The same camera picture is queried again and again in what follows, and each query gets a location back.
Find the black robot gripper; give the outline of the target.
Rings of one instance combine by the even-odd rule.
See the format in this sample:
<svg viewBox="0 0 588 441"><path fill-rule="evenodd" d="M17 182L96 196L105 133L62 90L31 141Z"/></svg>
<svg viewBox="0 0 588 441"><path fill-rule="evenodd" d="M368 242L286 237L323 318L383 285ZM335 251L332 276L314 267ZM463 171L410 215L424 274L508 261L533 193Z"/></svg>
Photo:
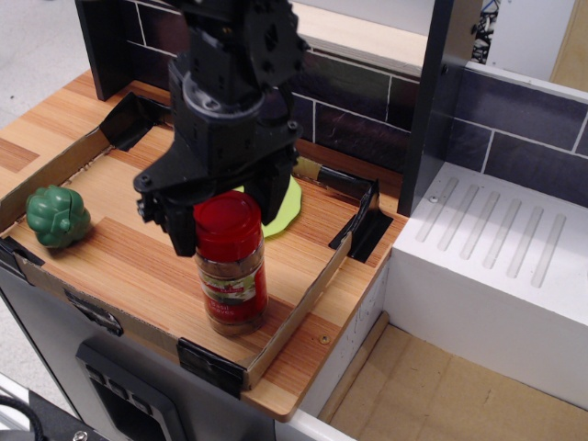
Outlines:
<svg viewBox="0 0 588 441"><path fill-rule="evenodd" d="M255 200L264 225L276 218L299 156L288 82L302 66L302 55L171 61L173 142L133 185L140 216L163 228L178 256L196 253L193 206L236 187Z"/></svg>

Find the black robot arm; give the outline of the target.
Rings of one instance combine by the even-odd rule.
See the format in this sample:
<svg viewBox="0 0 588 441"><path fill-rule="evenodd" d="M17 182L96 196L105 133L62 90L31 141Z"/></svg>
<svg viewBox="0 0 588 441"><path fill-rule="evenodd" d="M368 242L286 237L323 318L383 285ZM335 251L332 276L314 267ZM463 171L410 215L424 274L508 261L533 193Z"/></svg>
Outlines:
<svg viewBox="0 0 588 441"><path fill-rule="evenodd" d="M272 221L298 159L301 126L289 113L263 117L278 91L292 107L288 81L307 43L286 1L178 1L189 48L169 66L174 139L134 179L138 210L158 224L175 252L190 257L198 236L193 208L236 187Z"/></svg>

